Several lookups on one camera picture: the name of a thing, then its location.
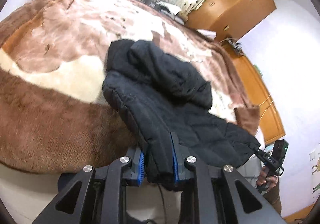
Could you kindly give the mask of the brown sleeved forearm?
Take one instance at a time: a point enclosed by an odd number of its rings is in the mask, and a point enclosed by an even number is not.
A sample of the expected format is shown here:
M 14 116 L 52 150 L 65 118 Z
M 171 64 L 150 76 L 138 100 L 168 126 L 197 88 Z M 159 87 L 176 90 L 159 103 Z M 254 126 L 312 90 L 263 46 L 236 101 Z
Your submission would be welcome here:
M 278 214 L 281 214 L 282 206 L 279 196 L 279 184 L 273 187 L 270 191 L 264 193 L 263 197 L 275 209 Z

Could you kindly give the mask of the person's right hand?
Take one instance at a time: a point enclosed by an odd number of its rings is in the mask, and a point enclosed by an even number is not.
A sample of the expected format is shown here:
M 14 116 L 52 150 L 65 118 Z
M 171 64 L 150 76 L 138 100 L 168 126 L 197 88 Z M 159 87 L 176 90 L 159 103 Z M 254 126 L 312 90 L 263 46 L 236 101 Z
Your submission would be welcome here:
M 265 184 L 267 191 L 274 188 L 278 184 L 278 181 L 279 181 L 279 178 L 277 176 L 268 175 L 269 171 L 270 170 L 268 169 L 268 167 L 266 167 L 266 166 L 262 167 L 260 174 L 256 180 L 256 185 L 263 186 Z

